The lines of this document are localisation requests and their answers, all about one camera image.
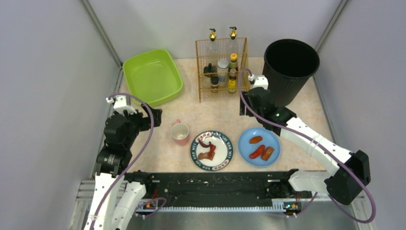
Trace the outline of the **small spice bottle yellow label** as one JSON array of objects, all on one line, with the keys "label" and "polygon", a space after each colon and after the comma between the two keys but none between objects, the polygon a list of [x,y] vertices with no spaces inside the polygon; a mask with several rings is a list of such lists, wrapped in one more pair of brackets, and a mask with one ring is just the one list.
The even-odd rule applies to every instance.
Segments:
[{"label": "small spice bottle yellow label", "polygon": [[237,70],[235,68],[230,69],[228,78],[228,92],[235,93],[237,90]]}]

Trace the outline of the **small dark spice jar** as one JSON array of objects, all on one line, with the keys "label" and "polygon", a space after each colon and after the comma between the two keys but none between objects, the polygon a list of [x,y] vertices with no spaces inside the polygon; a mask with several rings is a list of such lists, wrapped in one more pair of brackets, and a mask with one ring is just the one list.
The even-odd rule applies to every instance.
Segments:
[{"label": "small dark spice jar", "polygon": [[211,77],[211,92],[217,93],[219,87],[219,78],[217,76]]}]

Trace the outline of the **blue plate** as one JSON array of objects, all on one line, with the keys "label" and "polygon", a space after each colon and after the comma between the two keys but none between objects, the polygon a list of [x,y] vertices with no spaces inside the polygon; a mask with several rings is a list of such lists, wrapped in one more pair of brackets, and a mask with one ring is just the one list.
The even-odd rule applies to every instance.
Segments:
[{"label": "blue plate", "polygon": [[[254,137],[262,137],[262,140],[258,143],[250,143],[249,141]],[[262,159],[261,155],[256,158],[251,158],[250,154],[256,151],[261,145],[264,145],[265,149],[268,147],[273,148],[273,152],[267,160]],[[282,147],[277,136],[263,127],[252,127],[243,131],[237,142],[238,151],[240,156],[248,164],[265,168],[273,165],[279,158]]]}]

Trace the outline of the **glass jar black lid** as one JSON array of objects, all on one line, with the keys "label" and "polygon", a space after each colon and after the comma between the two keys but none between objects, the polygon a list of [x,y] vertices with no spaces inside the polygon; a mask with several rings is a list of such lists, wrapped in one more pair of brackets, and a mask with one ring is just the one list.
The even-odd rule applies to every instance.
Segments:
[{"label": "glass jar black lid", "polygon": [[208,63],[208,65],[203,68],[203,74],[207,78],[212,78],[212,77],[217,76],[215,67],[212,65],[212,63]]}]

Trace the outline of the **black trash bin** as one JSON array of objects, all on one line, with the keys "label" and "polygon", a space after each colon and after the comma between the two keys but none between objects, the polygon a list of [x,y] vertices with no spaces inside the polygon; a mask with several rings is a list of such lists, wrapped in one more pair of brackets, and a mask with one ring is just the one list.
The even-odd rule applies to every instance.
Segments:
[{"label": "black trash bin", "polygon": [[319,66],[318,53],[305,42],[281,39],[268,45],[262,74],[268,80],[272,103],[277,107],[290,104]]}]

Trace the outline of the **white plate green rim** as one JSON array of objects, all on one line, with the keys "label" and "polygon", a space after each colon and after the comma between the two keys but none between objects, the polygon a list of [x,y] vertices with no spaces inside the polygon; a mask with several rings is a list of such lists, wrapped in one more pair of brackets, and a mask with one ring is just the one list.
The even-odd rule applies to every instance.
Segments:
[{"label": "white plate green rim", "polygon": [[[209,141],[216,145],[215,156],[212,161],[204,159],[199,160],[198,154],[206,152],[209,148],[202,147],[198,139],[204,143]],[[234,147],[231,139],[220,131],[208,130],[198,134],[190,145],[190,156],[193,163],[200,169],[205,171],[218,171],[225,168],[232,160],[234,155]]]}]

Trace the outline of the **clear oil dispenser bottle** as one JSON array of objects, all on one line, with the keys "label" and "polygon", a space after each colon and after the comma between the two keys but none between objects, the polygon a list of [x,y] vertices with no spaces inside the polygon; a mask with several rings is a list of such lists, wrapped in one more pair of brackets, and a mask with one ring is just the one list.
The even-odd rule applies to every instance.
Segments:
[{"label": "clear oil dispenser bottle", "polygon": [[227,45],[228,54],[238,53],[238,40],[237,40],[237,28],[235,26],[229,27],[231,32],[229,34],[230,40]]}]

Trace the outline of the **dark sauce dispenser bottle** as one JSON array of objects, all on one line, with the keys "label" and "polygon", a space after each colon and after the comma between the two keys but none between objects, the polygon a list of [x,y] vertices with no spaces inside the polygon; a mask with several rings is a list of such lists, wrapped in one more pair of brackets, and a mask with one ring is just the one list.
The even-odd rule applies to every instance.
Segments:
[{"label": "dark sauce dispenser bottle", "polygon": [[207,45],[207,58],[208,63],[211,63],[212,66],[217,64],[217,43],[216,43],[216,30],[214,28],[209,29],[211,32],[209,34],[209,42]]}]

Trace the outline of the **red sauce bottle yellow cap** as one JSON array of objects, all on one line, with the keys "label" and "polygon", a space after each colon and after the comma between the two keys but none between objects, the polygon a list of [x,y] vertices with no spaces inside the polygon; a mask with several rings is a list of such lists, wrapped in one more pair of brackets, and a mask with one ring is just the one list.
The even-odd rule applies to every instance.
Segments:
[{"label": "red sauce bottle yellow cap", "polygon": [[230,61],[229,61],[229,71],[231,71],[232,69],[235,69],[236,71],[238,71],[238,56],[237,53],[232,53],[230,55]]}]

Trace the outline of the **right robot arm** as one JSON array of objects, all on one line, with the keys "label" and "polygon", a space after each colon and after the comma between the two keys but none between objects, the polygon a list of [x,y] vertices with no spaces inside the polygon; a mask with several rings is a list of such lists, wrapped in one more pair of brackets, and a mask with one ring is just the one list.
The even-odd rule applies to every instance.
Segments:
[{"label": "right robot arm", "polygon": [[291,141],[324,166],[324,171],[296,170],[288,176],[295,191],[327,194],[334,201],[349,205],[361,193],[370,195],[371,182],[368,155],[351,152],[315,132],[296,113],[286,107],[276,107],[269,92],[255,87],[240,94],[240,114],[249,115],[269,131]]}]

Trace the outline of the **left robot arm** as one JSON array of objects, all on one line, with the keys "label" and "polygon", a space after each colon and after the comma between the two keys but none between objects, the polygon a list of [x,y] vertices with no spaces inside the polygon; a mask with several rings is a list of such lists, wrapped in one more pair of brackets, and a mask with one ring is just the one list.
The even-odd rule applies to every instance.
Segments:
[{"label": "left robot arm", "polygon": [[143,107],[144,117],[131,106],[115,111],[105,122],[104,146],[96,159],[95,188],[86,230],[125,230],[152,183],[146,172],[126,173],[135,138],[161,124],[161,109]]}]

